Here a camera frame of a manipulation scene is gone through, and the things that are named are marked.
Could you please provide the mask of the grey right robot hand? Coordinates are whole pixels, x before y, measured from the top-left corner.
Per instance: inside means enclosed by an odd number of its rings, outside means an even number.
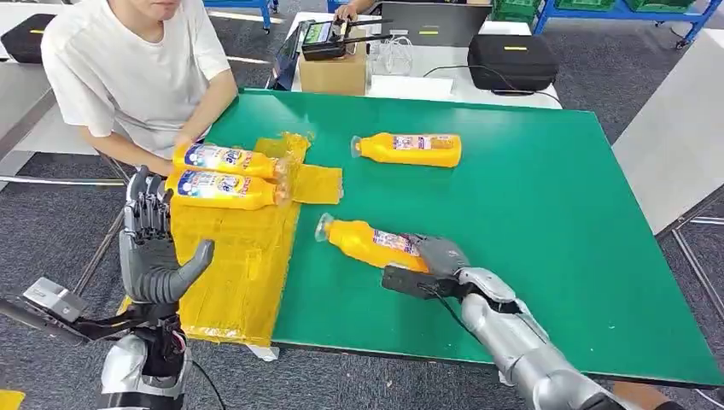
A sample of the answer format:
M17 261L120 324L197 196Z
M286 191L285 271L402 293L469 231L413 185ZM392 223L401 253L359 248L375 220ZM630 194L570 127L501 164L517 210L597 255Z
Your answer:
M422 257L429 273L436 278L455 278L458 271L469 267L470 261L456 243L444 238L423 234L403 235Z

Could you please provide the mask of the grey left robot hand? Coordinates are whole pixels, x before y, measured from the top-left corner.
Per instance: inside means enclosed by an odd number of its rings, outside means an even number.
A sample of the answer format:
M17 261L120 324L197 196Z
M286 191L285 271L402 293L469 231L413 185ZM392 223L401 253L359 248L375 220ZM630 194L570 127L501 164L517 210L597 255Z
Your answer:
M126 295L137 303L178 302L211 265L215 242L202 239L190 260L178 262L171 233L173 191L146 166L126 189L120 269Z

